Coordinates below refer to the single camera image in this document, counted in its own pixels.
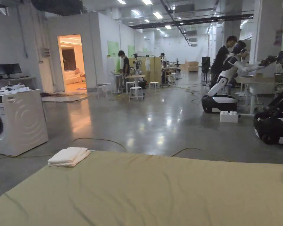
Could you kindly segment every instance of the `washing machine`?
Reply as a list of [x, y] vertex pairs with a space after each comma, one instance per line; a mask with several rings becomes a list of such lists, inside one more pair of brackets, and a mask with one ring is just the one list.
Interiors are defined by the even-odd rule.
[[40, 90], [0, 93], [0, 154], [17, 156], [47, 141]]

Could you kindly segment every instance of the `white block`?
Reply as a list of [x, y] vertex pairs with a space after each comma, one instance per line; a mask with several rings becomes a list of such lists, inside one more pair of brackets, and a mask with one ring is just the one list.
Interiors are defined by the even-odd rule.
[[238, 113], [222, 111], [220, 113], [220, 122], [238, 123]]

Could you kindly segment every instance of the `computer monitor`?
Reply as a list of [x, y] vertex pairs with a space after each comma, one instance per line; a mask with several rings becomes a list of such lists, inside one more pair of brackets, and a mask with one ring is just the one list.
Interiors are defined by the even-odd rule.
[[283, 51], [279, 52], [277, 64], [281, 64], [283, 62]]
[[0, 74], [6, 74], [7, 79], [11, 79], [10, 74], [22, 73], [19, 64], [0, 64]]

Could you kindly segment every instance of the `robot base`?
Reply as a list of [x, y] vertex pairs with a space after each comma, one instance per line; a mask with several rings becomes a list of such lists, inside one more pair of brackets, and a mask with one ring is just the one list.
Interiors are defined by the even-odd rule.
[[205, 113], [237, 111], [237, 100], [229, 95], [215, 95], [213, 97], [205, 95], [202, 98], [201, 103]]
[[283, 118], [254, 118], [257, 137], [266, 144], [283, 144]]

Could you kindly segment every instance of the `open doorway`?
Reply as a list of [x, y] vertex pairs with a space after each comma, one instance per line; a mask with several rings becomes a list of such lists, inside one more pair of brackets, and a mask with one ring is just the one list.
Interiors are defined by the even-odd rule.
[[87, 91], [80, 35], [58, 37], [65, 92]]

